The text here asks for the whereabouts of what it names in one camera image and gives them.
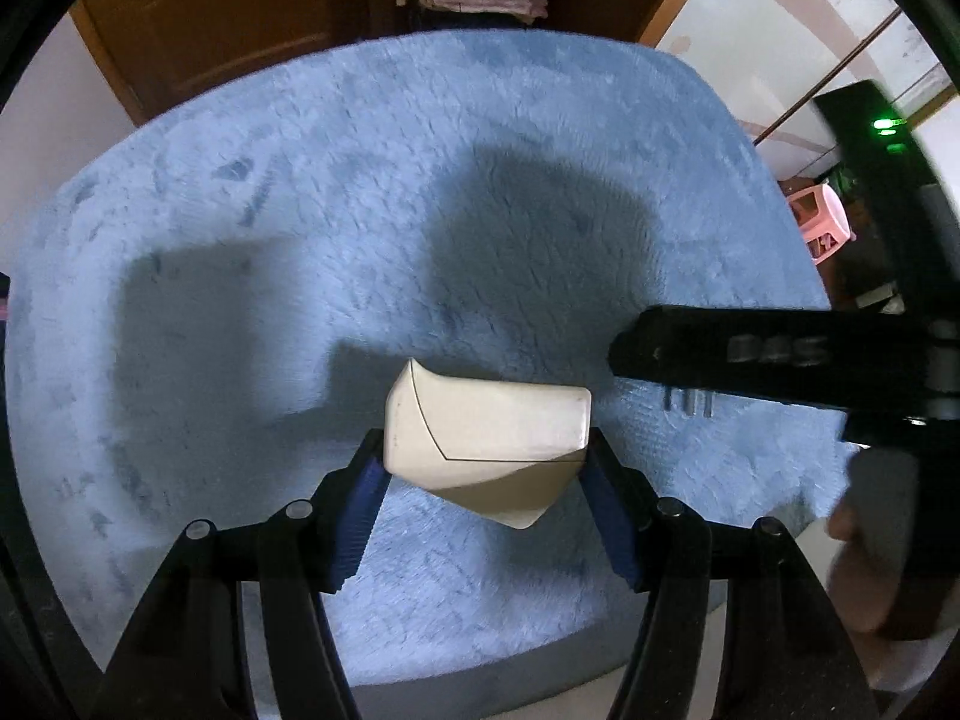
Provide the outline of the person's right hand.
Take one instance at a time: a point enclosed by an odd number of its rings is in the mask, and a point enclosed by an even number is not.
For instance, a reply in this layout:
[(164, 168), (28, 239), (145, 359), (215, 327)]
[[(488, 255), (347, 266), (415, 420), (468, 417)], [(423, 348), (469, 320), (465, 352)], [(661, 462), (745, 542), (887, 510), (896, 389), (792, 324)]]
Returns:
[(828, 595), (844, 626), (875, 634), (893, 608), (907, 562), (916, 461), (900, 450), (861, 449), (848, 461), (848, 488), (828, 517), (841, 543)]

